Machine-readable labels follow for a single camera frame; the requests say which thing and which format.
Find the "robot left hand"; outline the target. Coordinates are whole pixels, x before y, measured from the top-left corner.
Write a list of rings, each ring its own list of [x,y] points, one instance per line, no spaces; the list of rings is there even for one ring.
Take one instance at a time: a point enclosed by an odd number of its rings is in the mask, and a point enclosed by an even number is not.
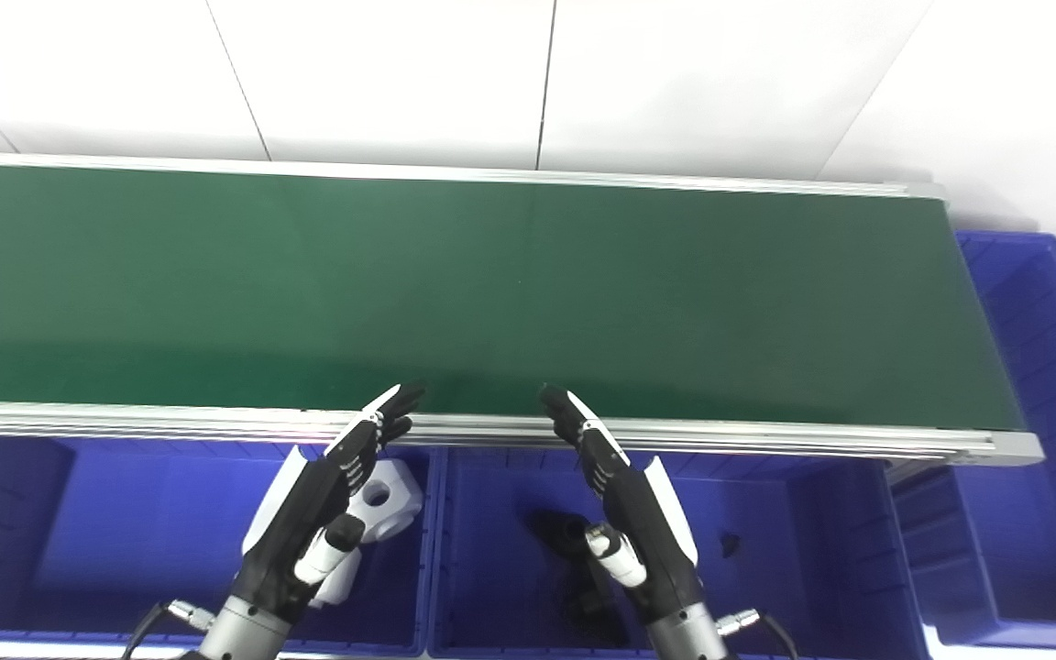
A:
[[[418,381],[389,388],[357,411],[320,456],[299,456],[296,477],[243,554],[229,604],[296,625],[329,573],[315,567],[312,544],[323,545],[331,534],[327,546],[340,557],[359,546],[361,538],[348,522],[348,499],[372,476],[379,451],[411,430],[411,413],[425,392]]]

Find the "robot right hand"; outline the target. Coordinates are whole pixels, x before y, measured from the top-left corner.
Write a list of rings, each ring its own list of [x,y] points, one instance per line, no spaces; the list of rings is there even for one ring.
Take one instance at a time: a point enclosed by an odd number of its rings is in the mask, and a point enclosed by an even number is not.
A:
[[[574,447],[582,475],[602,502],[592,554],[627,592],[642,626],[679,623],[704,604],[686,515],[661,464],[634,467],[624,448],[589,406],[565,388],[545,384],[540,400],[558,438]]]

